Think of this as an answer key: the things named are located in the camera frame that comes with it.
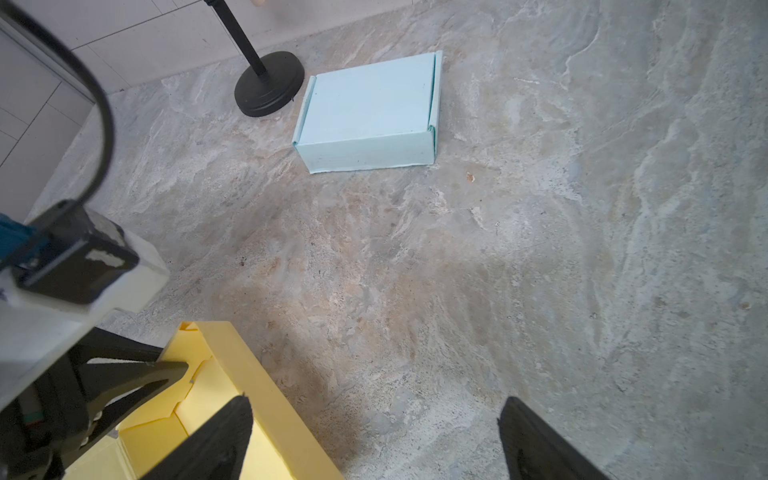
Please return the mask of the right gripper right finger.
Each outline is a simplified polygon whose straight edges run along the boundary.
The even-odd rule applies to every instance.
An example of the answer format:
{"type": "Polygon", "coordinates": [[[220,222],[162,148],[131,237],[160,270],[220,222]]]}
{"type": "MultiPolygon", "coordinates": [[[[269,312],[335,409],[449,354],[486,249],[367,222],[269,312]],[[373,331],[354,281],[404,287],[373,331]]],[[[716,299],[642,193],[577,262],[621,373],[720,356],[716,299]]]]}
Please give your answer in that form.
{"type": "Polygon", "coordinates": [[[609,479],[518,397],[506,400],[497,425],[512,480],[609,479]]]}

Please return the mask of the light blue paper box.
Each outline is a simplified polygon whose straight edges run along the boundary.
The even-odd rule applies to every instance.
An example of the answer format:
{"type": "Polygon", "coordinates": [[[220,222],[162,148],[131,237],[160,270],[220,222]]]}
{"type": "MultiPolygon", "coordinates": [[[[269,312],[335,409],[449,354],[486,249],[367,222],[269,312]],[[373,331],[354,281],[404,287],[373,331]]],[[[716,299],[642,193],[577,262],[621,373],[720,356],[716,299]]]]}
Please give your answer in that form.
{"type": "Polygon", "coordinates": [[[434,164],[442,63],[436,51],[310,77],[292,139],[308,172],[434,164]]]}

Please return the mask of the yellow paper box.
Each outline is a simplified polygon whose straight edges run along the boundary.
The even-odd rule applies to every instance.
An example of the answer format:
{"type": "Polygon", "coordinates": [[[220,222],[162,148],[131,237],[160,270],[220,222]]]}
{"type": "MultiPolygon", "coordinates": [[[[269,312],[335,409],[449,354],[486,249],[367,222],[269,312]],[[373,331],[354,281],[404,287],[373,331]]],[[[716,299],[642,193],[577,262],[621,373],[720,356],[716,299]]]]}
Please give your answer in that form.
{"type": "Polygon", "coordinates": [[[342,474],[224,321],[184,322],[160,356],[188,370],[66,470],[68,479],[339,479],[342,474]]]}

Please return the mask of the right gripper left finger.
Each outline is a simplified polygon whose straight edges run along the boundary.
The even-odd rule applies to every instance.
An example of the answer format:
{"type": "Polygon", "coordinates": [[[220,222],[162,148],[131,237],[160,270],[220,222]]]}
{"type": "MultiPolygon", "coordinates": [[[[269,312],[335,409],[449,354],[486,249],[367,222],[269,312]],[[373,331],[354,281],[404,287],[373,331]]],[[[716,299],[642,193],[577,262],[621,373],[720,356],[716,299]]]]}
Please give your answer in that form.
{"type": "Polygon", "coordinates": [[[252,428],[249,399],[235,396],[143,479],[239,479],[252,428]]]}

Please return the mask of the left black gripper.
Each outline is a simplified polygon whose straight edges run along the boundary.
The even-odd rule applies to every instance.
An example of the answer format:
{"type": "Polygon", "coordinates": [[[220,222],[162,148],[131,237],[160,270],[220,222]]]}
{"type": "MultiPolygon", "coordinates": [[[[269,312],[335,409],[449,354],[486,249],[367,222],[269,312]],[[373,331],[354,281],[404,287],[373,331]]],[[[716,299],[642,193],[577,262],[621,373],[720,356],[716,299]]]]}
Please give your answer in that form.
{"type": "Polygon", "coordinates": [[[184,377],[188,364],[156,362],[162,352],[91,329],[68,352],[72,363],[81,365],[75,373],[70,361],[57,361],[2,410],[1,477],[61,479],[64,464],[73,464],[138,407],[184,377]],[[97,358],[135,362],[88,363],[97,358]],[[78,381],[87,414],[83,433],[78,433],[78,381]],[[73,446],[64,449],[73,438],[73,446]]]}

